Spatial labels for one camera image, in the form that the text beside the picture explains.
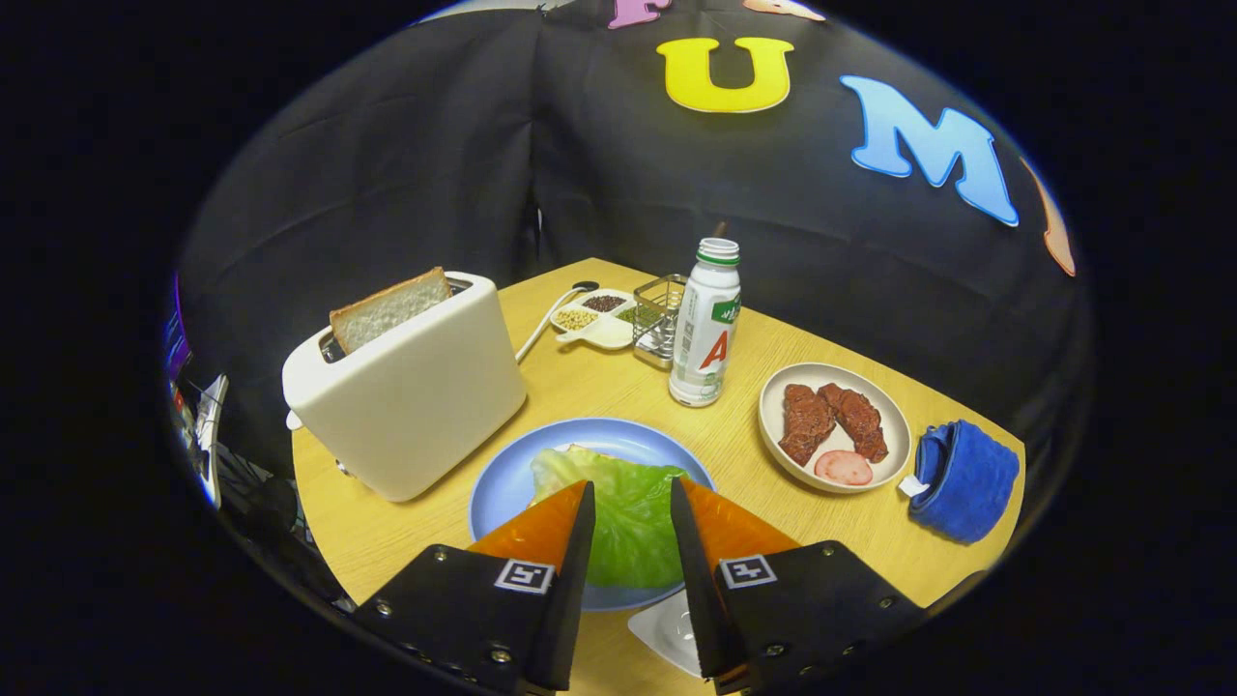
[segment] blue letter m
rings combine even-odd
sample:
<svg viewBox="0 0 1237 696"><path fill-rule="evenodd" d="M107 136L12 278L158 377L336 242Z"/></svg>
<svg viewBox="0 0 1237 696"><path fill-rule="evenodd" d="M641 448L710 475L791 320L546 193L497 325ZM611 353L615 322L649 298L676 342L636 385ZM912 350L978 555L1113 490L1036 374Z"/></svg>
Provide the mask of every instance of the blue letter m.
<svg viewBox="0 0 1237 696"><path fill-rule="evenodd" d="M910 162L898 153L898 134L919 162L928 183L941 185L954 163L962 159L957 194L1009 226L1018 211L1009 203L1001 164L992 148L992 134L966 114L945 109L935 126L901 91L875 79L842 75L842 84L858 94L867 131L862 147L851 151L855 163L887 173L910 176Z"/></svg>

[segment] lettuce leaf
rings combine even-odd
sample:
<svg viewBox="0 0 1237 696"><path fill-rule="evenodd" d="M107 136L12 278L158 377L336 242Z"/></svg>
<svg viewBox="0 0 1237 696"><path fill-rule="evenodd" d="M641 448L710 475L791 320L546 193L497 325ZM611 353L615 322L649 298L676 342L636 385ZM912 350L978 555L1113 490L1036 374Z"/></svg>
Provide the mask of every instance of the lettuce leaf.
<svg viewBox="0 0 1237 696"><path fill-rule="evenodd" d="M646 467L573 445L532 461L537 504L580 480L593 482L597 522L586 580L596 587L666 587L683 581L670 523L679 467Z"/></svg>

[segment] bread slice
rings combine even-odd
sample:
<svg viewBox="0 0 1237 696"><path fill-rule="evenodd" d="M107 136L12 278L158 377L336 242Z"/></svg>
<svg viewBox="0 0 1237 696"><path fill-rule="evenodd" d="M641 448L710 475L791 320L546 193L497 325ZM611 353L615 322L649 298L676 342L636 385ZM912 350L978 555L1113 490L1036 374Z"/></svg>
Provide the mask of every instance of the bread slice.
<svg viewBox="0 0 1237 696"><path fill-rule="evenodd" d="M442 266L370 294L330 313L330 328L344 355L452 295Z"/></svg>

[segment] toaster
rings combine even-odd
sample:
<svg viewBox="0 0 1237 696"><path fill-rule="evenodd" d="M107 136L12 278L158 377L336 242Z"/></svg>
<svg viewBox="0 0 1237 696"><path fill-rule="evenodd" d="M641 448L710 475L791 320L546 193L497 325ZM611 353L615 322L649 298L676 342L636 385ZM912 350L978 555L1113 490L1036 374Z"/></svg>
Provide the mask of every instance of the toaster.
<svg viewBox="0 0 1237 696"><path fill-rule="evenodd" d="M283 363L283 399L375 493L423 493L520 410L527 392L489 278L448 271L452 295L344 355L330 325Z"/></svg>

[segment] blue cloth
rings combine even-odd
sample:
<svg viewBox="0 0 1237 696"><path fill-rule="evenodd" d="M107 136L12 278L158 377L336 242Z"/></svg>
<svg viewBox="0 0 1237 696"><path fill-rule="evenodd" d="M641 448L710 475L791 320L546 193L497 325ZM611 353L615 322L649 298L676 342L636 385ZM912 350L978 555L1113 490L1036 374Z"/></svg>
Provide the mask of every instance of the blue cloth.
<svg viewBox="0 0 1237 696"><path fill-rule="evenodd" d="M915 478L930 486L910 499L910 518L961 544L974 544L997 525L1018 456L966 422L929 428L919 439Z"/></svg>

